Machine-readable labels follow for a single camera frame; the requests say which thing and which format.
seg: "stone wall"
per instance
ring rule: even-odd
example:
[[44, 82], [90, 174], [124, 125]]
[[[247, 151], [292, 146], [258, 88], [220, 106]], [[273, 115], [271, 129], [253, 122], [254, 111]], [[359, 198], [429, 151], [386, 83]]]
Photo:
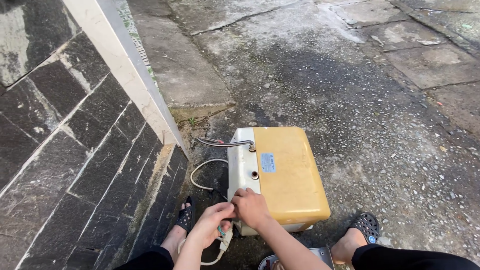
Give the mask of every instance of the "stone wall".
[[4, 2], [0, 23], [2, 269], [105, 269], [131, 255], [126, 240], [147, 248], [139, 232], [155, 223], [147, 213], [169, 224], [158, 220], [175, 206], [182, 152], [162, 145], [61, 0]]

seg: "black sandal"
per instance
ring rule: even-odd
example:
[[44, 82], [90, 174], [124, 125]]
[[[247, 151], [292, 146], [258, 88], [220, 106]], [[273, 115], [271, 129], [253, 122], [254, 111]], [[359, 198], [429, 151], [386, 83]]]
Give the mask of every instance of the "black sandal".
[[380, 237], [380, 223], [377, 217], [369, 212], [362, 213], [348, 228], [359, 229], [368, 244], [375, 244]]
[[185, 207], [185, 209], [180, 209], [179, 217], [175, 225], [182, 227], [189, 233], [195, 225], [195, 202], [191, 196], [188, 196], [185, 201], [185, 206], [187, 206], [187, 203], [190, 203], [190, 206]]

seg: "yellow cover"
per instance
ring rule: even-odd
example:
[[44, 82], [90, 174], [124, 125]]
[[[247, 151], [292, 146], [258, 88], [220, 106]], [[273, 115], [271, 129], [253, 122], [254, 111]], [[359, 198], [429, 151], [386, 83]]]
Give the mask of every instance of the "yellow cover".
[[305, 223], [299, 231], [328, 219], [330, 208], [305, 132], [255, 127], [253, 133], [260, 189], [272, 217], [282, 225]]

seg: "cracked pavement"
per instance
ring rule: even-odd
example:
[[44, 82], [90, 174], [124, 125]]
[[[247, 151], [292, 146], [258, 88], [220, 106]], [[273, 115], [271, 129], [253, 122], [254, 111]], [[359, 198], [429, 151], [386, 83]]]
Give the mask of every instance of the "cracked pavement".
[[[432, 21], [412, 20], [404, 7], [384, 0], [168, 4], [168, 17], [213, 64], [236, 103], [193, 127], [180, 123], [190, 171], [227, 157], [195, 137], [228, 141], [238, 127], [299, 126], [332, 212], [312, 230], [294, 233], [299, 241], [331, 247], [356, 215], [370, 211], [382, 224], [379, 242], [385, 246], [448, 252], [480, 263], [475, 34], [464, 43], [468, 48], [458, 47], [463, 32], [439, 33]], [[402, 4], [425, 12], [444, 2]], [[195, 181], [226, 194], [228, 169], [210, 163]], [[222, 201], [189, 181], [182, 192], [199, 198], [199, 213]], [[204, 252], [203, 261], [216, 257], [217, 246]], [[237, 237], [218, 263], [203, 268], [256, 269], [271, 254], [260, 237]]]

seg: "metal tray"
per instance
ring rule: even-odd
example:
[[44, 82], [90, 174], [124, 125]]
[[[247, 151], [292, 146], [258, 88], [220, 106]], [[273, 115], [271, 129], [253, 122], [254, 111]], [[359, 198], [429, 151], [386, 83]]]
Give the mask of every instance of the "metal tray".
[[[332, 270], [335, 270], [333, 267], [333, 261], [332, 261], [332, 256], [330, 255], [330, 249], [328, 247], [319, 247], [319, 248], [309, 248], [310, 251], [312, 251], [317, 257], [322, 259], [324, 263], [328, 265]], [[266, 264], [267, 260], [270, 260], [270, 266], [278, 260], [278, 257], [276, 255], [268, 256], [266, 257], [261, 263], [260, 266], [258, 267], [258, 270], [265, 270], [266, 269]]]

